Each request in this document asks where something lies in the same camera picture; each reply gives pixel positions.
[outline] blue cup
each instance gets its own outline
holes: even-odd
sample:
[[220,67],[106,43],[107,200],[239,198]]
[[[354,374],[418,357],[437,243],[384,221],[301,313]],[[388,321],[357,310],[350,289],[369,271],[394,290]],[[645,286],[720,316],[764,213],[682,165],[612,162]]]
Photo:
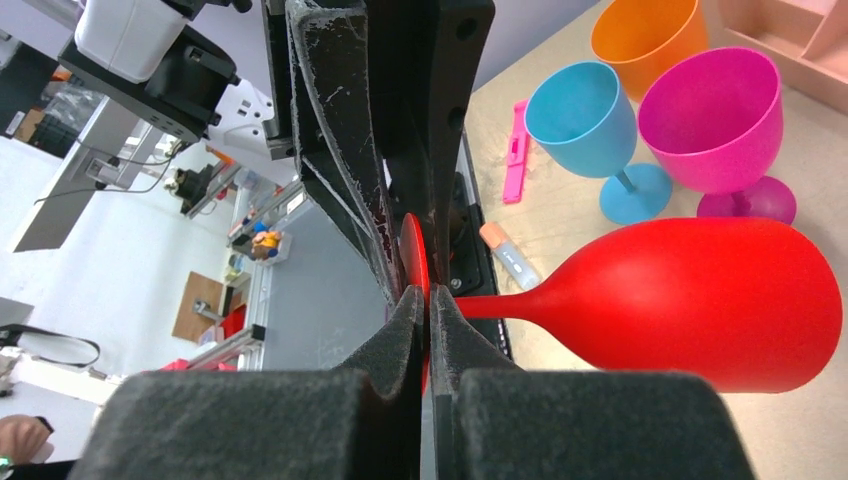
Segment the blue cup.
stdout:
[[618,75],[600,62],[569,65],[551,75],[527,103],[527,132],[566,170],[610,178],[601,211],[630,225],[656,217],[671,198],[658,166],[627,166],[636,151],[636,117]]

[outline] person's hand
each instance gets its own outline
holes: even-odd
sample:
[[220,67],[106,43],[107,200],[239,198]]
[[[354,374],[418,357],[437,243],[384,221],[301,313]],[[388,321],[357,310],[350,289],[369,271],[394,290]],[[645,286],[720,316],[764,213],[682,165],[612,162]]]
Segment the person's hand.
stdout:
[[0,457],[8,457],[14,465],[30,463],[49,436],[50,430],[35,417],[0,418]]

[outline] pink goblet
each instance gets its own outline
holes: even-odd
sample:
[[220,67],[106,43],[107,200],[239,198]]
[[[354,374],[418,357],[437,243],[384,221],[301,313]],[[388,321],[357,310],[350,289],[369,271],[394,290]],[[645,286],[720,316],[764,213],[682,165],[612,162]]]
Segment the pink goblet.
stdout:
[[706,193],[699,217],[794,220],[792,191],[765,176],[783,109],[780,73],[762,53],[719,48],[672,67],[645,94],[639,132],[672,178]]

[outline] blue goblet base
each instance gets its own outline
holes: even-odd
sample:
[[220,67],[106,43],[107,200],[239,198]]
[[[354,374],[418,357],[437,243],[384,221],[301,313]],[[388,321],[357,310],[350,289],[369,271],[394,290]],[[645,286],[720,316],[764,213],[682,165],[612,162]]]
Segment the blue goblet base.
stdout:
[[601,212],[619,225],[632,225],[659,215],[671,199],[671,178],[665,170],[636,163],[624,167],[624,173],[635,190],[627,191],[621,181],[610,177],[601,189]]

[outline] screw hole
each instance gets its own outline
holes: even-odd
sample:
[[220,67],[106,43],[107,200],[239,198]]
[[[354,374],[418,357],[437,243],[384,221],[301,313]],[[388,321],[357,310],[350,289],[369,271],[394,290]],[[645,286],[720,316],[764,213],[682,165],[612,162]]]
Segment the screw hole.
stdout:
[[461,132],[465,123],[465,109],[456,107],[448,114],[448,125],[455,131]]
[[466,18],[459,22],[459,26],[456,27],[456,38],[464,42],[473,37],[476,31],[477,20],[474,20],[473,18]]

